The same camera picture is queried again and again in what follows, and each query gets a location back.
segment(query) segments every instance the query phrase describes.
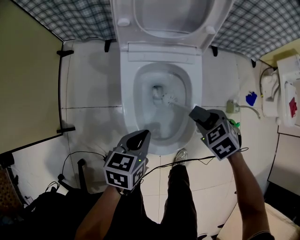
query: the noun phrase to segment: cable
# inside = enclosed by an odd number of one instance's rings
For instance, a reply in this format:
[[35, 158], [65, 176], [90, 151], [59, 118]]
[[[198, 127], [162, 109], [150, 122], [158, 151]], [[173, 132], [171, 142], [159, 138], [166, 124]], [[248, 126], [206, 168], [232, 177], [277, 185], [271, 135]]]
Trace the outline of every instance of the cable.
[[77, 152], [95, 153], [95, 154], [101, 155], [103, 158], [105, 158], [104, 155], [102, 155], [102, 154], [100, 154], [100, 153], [97, 153], [97, 152], [88, 152], [88, 151], [76, 151], [76, 152], [72, 152], [72, 153], [70, 153], [70, 154], [66, 157], [66, 159], [65, 159], [65, 161], [64, 161], [64, 165], [62, 166], [62, 171], [61, 171], [61, 174], [62, 174], [62, 175], [64, 174], [64, 167], [65, 167], [65, 163], [66, 163], [67, 158], [68, 158], [70, 155], [72, 155], [72, 154], [74, 154], [74, 153], [77, 153]]
[[60, 188], [60, 184], [56, 181], [52, 181], [49, 183], [48, 187], [46, 188], [45, 192], [47, 192], [47, 190], [49, 189], [49, 187], [53, 186], [56, 184], [56, 191]]
[[[249, 148], [241, 148], [240, 149], [240, 152], [245, 152], [247, 151]], [[165, 164], [165, 165], [161, 165], [161, 166], [157, 166], [155, 168], [153, 168], [150, 172], [146, 173], [143, 177], [142, 177], [142, 180], [144, 177], [146, 177], [148, 174], [150, 174], [151, 172], [153, 172], [155, 169], [159, 169], [159, 168], [164, 168], [164, 167], [169, 167], [169, 166], [173, 166], [173, 165], [176, 165], [176, 164], [179, 164], [179, 163], [184, 163], [184, 162], [190, 162], [190, 161], [195, 161], [195, 160], [198, 160], [199, 162], [203, 163], [204, 165], [208, 165], [208, 163], [211, 162], [212, 159], [214, 159], [216, 156], [208, 156], [208, 157], [203, 157], [203, 158], [192, 158], [192, 159], [187, 159], [187, 160], [182, 160], [182, 161], [177, 161], [177, 162], [173, 162], [173, 163], [168, 163], [168, 164]], [[208, 161], [208, 163], [204, 163], [202, 162], [201, 160], [206, 160], [206, 159], [210, 159]]]
[[239, 105], [239, 107], [241, 107], [241, 108], [249, 108], [249, 109], [251, 109], [252, 111], [254, 111], [254, 112], [256, 113], [258, 119], [261, 118], [259, 112], [258, 112], [256, 109], [254, 109], [254, 108], [252, 108], [252, 107], [249, 107], [249, 106], [245, 106], [245, 105]]

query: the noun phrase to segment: sneaker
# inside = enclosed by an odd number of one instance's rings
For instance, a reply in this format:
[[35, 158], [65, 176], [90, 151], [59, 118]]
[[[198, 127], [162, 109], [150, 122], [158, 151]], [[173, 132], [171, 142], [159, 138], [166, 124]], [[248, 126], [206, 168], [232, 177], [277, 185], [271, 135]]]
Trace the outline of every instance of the sneaker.
[[[176, 163], [178, 161], [187, 160], [187, 159], [188, 159], [188, 151], [185, 148], [183, 148], [177, 153], [177, 155], [174, 159], [174, 162]], [[178, 163], [178, 164], [185, 166], [186, 162]]]

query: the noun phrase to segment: white tiled floor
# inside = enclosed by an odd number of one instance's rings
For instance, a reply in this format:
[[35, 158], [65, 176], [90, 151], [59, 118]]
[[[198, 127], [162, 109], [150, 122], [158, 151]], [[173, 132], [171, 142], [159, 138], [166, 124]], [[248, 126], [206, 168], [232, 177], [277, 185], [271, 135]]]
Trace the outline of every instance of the white tiled floor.
[[[106, 154], [126, 133], [120, 98], [120, 53], [117, 43], [104, 52], [100, 40], [70, 41], [65, 49], [74, 54], [63, 58], [61, 63], [61, 108], [67, 124], [76, 131], [14, 153], [13, 171], [20, 177], [20, 188], [24, 195], [36, 198], [56, 180], [61, 172], [63, 160], [74, 151], [94, 151]], [[225, 110], [228, 99], [236, 99], [246, 105], [245, 96], [255, 91], [258, 99], [255, 108], [261, 113], [259, 97], [259, 75], [265, 65], [233, 53], [219, 50], [213, 57], [211, 49], [203, 56], [202, 105], [207, 108]], [[257, 177], [262, 189], [272, 165], [276, 143], [277, 126], [273, 120], [249, 109], [228, 116], [241, 122], [242, 146], [249, 147], [244, 153], [246, 162]], [[194, 135], [186, 146], [189, 158], [211, 156], [202, 144], [199, 135]], [[168, 156], [148, 155], [149, 170], [170, 163], [175, 154]], [[103, 160], [92, 153], [75, 153], [66, 161], [64, 174], [69, 182], [78, 184], [77, 161], [87, 162], [85, 178], [90, 192], [105, 189]], [[170, 168], [156, 169], [142, 183], [142, 194], [147, 215], [160, 222], [167, 198], [167, 181]], [[217, 234], [219, 225], [225, 223], [237, 199], [233, 173], [227, 160], [213, 159], [208, 165], [199, 161], [187, 164], [190, 186], [198, 215], [198, 233]]]

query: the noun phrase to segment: checkered fabric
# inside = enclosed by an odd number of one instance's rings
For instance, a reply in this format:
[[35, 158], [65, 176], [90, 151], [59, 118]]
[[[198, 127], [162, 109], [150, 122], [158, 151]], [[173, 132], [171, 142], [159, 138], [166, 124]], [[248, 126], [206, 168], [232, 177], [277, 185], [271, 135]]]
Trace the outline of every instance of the checkered fabric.
[[256, 61], [298, 38], [298, 0], [236, 0], [211, 45]]
[[14, 0], [63, 41], [115, 39], [109, 0]]

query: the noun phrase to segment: forearm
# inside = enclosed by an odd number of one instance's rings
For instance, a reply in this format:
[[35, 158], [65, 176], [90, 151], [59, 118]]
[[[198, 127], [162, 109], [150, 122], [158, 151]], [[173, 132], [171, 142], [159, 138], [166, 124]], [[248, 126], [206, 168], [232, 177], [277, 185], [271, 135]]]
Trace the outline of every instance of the forearm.
[[228, 160], [233, 170], [240, 210], [244, 210], [245, 214], [248, 211], [264, 211], [262, 191], [242, 154], [237, 152]]
[[119, 200], [120, 194], [115, 187], [109, 185], [81, 222], [75, 240], [103, 239], [111, 225]]
[[243, 239], [260, 231], [269, 231], [263, 193], [242, 154], [234, 153], [228, 158], [235, 179], [238, 204], [243, 221]]

